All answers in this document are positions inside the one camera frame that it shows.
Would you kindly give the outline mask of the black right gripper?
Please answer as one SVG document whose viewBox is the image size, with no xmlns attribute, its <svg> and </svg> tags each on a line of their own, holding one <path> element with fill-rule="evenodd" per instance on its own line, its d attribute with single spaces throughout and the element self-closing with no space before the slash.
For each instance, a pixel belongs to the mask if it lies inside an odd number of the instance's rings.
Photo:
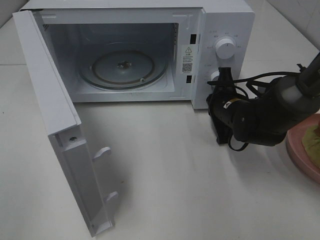
<svg viewBox="0 0 320 240">
<path fill-rule="evenodd" d="M 219 145 L 231 145 L 233 136 L 234 110 L 228 107 L 242 100 L 248 100 L 248 94 L 234 84 L 230 67 L 219 67 L 219 77 L 213 92 L 207 97 L 208 114 Z"/>
</svg>

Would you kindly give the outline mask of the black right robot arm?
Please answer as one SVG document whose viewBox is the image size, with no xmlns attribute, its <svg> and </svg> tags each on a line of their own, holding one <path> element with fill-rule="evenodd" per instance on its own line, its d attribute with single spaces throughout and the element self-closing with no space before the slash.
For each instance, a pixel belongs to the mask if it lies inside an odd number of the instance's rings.
<svg viewBox="0 0 320 240">
<path fill-rule="evenodd" d="M 206 103 L 219 145 L 232 147 L 232 138 L 249 144 L 273 147 L 287 131 L 320 109 L 320 57 L 299 72 L 267 72 L 234 80 L 230 67 L 218 69 L 217 80 Z"/>
</svg>

